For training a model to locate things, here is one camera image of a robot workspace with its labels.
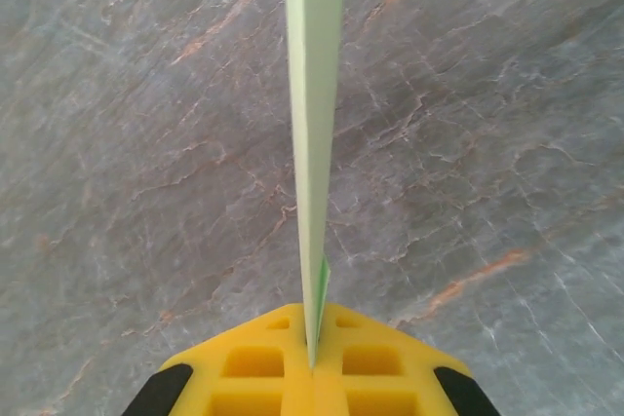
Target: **yellow plastic base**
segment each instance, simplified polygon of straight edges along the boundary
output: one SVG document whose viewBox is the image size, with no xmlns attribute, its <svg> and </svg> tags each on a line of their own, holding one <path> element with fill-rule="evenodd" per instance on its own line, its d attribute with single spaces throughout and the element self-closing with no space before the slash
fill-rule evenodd
<svg viewBox="0 0 624 416">
<path fill-rule="evenodd" d="M 193 373 L 171 416 L 456 416 L 433 369 L 468 368 L 412 337 L 328 304 L 317 365 L 292 304 L 180 353 Z"/>
</svg>

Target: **marble surface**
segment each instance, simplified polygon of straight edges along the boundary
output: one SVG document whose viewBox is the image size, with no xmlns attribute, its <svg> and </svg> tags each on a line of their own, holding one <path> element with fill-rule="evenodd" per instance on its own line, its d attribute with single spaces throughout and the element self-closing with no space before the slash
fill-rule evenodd
<svg viewBox="0 0 624 416">
<path fill-rule="evenodd" d="M 300 300 L 283 0 L 0 0 L 0 414 Z M 330 300 L 624 412 L 624 0 L 346 0 Z"/>
</svg>

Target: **gray marble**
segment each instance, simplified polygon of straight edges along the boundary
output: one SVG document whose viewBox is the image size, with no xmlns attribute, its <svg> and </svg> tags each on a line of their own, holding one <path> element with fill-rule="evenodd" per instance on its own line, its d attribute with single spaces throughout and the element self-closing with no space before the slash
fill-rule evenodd
<svg viewBox="0 0 624 416">
<path fill-rule="evenodd" d="M 300 300 L 283 0 L 0 0 L 0 414 Z M 330 300 L 624 413 L 624 0 L 346 0 Z"/>
</svg>

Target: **green paper strip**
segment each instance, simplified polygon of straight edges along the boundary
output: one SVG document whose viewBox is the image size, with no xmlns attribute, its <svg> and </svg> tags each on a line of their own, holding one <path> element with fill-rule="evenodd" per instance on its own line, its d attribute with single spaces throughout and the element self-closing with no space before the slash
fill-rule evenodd
<svg viewBox="0 0 624 416">
<path fill-rule="evenodd" d="M 329 279 L 323 244 L 342 0 L 286 0 L 286 8 L 303 309 L 314 366 Z"/>
</svg>

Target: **black rubber edge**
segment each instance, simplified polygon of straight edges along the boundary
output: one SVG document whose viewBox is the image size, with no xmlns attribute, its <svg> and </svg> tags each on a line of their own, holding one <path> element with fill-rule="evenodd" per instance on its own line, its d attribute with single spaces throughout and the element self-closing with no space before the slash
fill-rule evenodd
<svg viewBox="0 0 624 416">
<path fill-rule="evenodd" d="M 474 379 L 449 367 L 437 367 L 434 372 L 457 416 L 500 416 Z"/>
<path fill-rule="evenodd" d="M 169 416 L 193 368 L 176 364 L 152 375 L 122 416 Z"/>
</svg>

